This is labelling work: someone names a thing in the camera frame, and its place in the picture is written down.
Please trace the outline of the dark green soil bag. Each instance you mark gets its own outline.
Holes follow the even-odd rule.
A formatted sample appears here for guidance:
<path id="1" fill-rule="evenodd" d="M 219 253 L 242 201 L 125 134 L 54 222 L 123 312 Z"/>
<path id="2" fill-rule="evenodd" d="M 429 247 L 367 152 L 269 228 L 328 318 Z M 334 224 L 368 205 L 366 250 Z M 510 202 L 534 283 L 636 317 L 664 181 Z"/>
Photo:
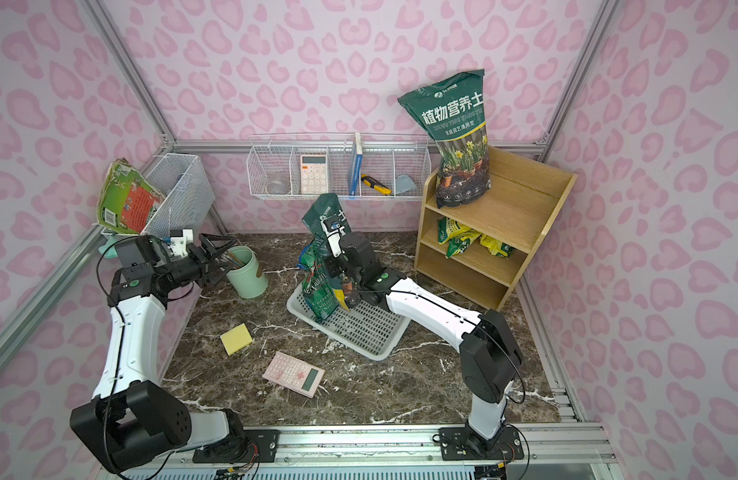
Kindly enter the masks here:
<path id="1" fill-rule="evenodd" d="M 337 265 L 335 251 L 351 229 L 335 193 L 321 194 L 302 221 L 313 235 L 298 259 L 298 267 L 306 272 L 302 295 L 315 321 L 322 323 L 338 307 L 347 309 L 343 285 L 349 280 Z"/>
<path id="2" fill-rule="evenodd" d="M 484 76 L 483 69 L 459 72 L 398 98 L 440 154 L 439 208 L 473 203 L 491 187 Z"/>

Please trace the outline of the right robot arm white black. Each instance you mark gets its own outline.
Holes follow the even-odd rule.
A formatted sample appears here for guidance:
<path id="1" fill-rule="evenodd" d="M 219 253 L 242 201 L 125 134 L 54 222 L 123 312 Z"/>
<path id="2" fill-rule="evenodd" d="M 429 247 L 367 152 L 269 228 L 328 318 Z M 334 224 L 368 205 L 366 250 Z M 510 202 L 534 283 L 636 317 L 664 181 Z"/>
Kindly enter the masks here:
<path id="1" fill-rule="evenodd" d="M 459 307 L 382 265 L 360 232 L 328 233 L 325 247 L 328 276 L 343 283 L 348 308 L 364 301 L 406 317 L 459 354 L 462 380 L 472 394 L 471 410 L 462 429 L 441 429 L 435 436 L 442 454 L 463 453 L 479 460 L 496 457 L 499 447 L 509 442 L 505 411 L 514 382 L 526 392 L 519 370 L 524 357 L 504 315 Z"/>

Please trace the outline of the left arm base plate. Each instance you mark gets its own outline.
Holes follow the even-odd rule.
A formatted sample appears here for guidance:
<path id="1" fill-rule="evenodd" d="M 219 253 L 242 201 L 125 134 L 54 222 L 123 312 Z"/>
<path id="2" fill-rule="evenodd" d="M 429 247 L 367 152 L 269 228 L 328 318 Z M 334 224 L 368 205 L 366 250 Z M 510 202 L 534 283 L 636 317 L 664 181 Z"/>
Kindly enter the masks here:
<path id="1" fill-rule="evenodd" d="M 277 429 L 245 430 L 230 433 L 225 439 L 194 451 L 194 464 L 273 463 L 281 431 Z"/>

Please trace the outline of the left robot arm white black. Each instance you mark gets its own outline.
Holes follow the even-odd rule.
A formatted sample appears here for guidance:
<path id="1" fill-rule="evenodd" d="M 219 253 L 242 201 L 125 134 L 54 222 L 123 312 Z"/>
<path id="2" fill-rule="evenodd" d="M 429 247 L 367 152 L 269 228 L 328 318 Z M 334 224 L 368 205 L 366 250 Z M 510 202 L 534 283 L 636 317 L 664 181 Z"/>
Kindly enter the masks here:
<path id="1" fill-rule="evenodd" d="M 89 402 L 72 410 L 69 426 L 109 473 L 190 451 L 195 462 L 236 462 L 251 441 L 230 409 L 192 413 L 165 391 L 157 374 L 158 337 L 172 291 L 206 288 L 234 265 L 233 236 L 173 230 L 169 238 L 129 236 L 110 245 L 120 262 L 103 288 L 111 338 Z"/>

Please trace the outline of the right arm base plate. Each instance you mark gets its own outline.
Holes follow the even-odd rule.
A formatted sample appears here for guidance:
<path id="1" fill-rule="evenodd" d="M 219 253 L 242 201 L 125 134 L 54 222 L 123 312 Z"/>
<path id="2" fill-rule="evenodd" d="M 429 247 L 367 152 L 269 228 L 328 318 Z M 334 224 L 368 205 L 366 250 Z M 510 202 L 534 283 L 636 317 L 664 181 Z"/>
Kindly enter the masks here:
<path id="1" fill-rule="evenodd" d="M 496 436 L 484 439 L 469 426 L 443 427 L 432 436 L 444 461 L 495 460 L 513 462 L 525 459 L 525 450 L 519 430 L 504 425 Z"/>

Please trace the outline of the small yellow green bag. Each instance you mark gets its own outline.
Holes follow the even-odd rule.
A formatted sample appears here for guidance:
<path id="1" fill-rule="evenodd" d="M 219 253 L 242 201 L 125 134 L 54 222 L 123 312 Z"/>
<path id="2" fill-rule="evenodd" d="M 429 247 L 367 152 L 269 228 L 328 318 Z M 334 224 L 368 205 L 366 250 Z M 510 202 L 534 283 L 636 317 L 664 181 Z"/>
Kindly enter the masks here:
<path id="1" fill-rule="evenodd" d="M 447 242 L 446 257 L 452 258 L 464 253 L 472 244 L 477 243 L 480 237 L 481 233 L 474 230 L 456 235 Z"/>
<path id="2" fill-rule="evenodd" d="M 485 234 L 482 234 L 480 236 L 479 241 L 480 244 L 485 247 L 492 256 L 509 258 L 514 250 L 511 245 L 508 245 Z"/>
<path id="3" fill-rule="evenodd" d="M 437 242 L 446 244 L 458 235 L 472 231 L 472 228 L 448 217 L 441 217 L 437 221 Z"/>

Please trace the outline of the colourful blue green fertilizer bag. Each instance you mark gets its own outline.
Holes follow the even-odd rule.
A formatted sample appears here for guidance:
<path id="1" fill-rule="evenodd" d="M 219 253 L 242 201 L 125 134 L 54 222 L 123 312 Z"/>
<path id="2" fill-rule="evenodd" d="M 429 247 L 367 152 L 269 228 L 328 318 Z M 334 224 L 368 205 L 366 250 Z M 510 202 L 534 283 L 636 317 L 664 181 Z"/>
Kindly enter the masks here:
<path id="1" fill-rule="evenodd" d="M 322 323 L 338 307 L 338 300 L 328 283 L 324 257 L 316 240 L 312 240 L 300 252 L 297 266 L 305 272 L 301 284 L 303 298 L 316 321 Z"/>

